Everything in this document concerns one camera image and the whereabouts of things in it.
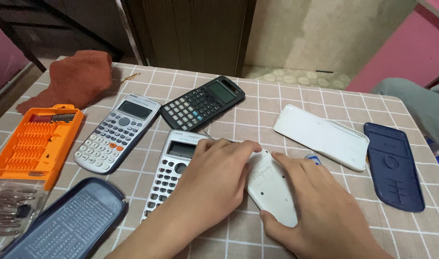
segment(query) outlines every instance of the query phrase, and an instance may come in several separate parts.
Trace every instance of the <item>orange screwdriver set case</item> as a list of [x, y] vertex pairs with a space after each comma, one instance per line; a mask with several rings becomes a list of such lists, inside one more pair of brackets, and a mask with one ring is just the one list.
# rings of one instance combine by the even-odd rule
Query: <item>orange screwdriver set case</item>
[[0, 179], [45, 180], [51, 190], [83, 117], [73, 105], [31, 108], [0, 154]]

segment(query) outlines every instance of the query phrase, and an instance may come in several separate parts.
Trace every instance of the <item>silver calculator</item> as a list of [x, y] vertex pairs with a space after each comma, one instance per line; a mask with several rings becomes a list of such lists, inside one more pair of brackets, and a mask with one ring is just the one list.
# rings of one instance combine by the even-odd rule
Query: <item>silver calculator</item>
[[151, 127], [160, 106], [127, 94], [74, 153], [74, 161], [93, 173], [112, 173]]
[[168, 133], [141, 220], [146, 219], [173, 192], [201, 139], [210, 137], [176, 129]]

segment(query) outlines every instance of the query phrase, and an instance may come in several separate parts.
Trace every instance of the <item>beige wall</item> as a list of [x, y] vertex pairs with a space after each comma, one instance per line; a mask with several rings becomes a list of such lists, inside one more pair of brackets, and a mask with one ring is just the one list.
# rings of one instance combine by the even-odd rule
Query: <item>beige wall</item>
[[357, 74], [414, 0], [257, 0], [245, 64]]

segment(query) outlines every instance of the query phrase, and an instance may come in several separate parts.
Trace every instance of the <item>pink wall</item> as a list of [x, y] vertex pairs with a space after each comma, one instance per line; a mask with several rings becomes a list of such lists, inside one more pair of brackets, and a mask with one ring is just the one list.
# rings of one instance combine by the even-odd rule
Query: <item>pink wall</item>
[[439, 77], [439, 18], [422, 5], [416, 6], [346, 90], [367, 93], [388, 77], [406, 78], [423, 87]]
[[0, 30], [0, 88], [28, 62], [23, 53]]

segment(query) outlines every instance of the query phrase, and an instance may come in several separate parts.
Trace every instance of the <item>calculator screen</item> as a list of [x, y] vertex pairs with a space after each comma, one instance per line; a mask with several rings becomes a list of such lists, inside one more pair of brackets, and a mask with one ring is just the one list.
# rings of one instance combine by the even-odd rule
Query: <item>calculator screen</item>
[[216, 82], [210, 85], [210, 90], [213, 91], [224, 103], [232, 101], [236, 96], [229, 92], [222, 84]]
[[146, 120], [151, 114], [152, 110], [139, 106], [129, 101], [125, 101], [118, 109], [130, 115], [136, 116], [140, 119]]
[[191, 159], [192, 156], [194, 155], [195, 150], [196, 150], [196, 145], [172, 141], [166, 153], [172, 156]]

